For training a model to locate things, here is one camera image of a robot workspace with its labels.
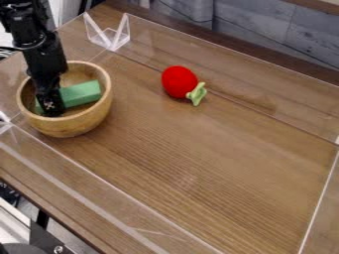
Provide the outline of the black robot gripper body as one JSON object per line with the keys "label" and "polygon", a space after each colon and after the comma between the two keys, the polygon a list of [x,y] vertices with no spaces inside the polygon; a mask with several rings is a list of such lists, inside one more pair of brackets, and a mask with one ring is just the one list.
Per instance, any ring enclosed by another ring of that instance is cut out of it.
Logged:
{"label": "black robot gripper body", "polygon": [[24,55],[37,93],[44,95],[59,90],[60,76],[68,70],[61,40],[49,22],[41,0],[0,0],[0,23]]}

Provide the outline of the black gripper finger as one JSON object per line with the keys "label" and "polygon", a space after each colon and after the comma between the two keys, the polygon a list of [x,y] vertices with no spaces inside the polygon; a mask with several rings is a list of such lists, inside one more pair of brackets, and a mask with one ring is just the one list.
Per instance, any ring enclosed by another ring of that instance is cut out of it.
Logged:
{"label": "black gripper finger", "polygon": [[63,102],[61,94],[59,92],[37,94],[35,111],[47,117],[59,117],[63,115],[65,112],[65,103]]}

